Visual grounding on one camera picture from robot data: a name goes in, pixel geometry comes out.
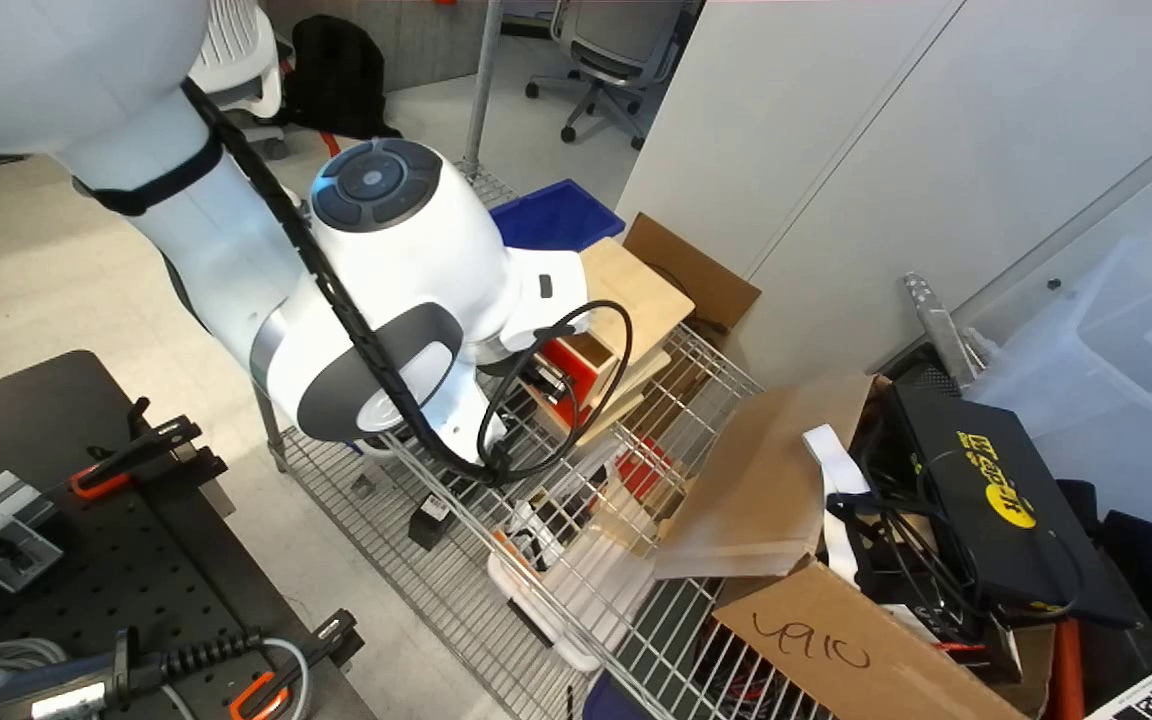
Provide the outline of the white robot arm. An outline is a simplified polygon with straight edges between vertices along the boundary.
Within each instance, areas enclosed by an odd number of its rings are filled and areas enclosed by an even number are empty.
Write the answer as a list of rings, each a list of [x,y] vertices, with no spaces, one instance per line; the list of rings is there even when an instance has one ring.
[[[435,150],[375,137],[291,197],[200,94],[216,0],[0,0],[0,157],[46,157],[160,254],[194,326],[310,440],[391,427],[492,474],[483,380],[589,300]]]

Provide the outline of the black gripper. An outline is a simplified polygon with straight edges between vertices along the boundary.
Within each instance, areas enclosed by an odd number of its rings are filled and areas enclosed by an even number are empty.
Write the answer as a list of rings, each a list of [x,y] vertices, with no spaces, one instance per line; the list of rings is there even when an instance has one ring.
[[[512,359],[512,373],[523,387],[540,393],[549,406],[572,399],[572,380],[544,354],[519,354]]]

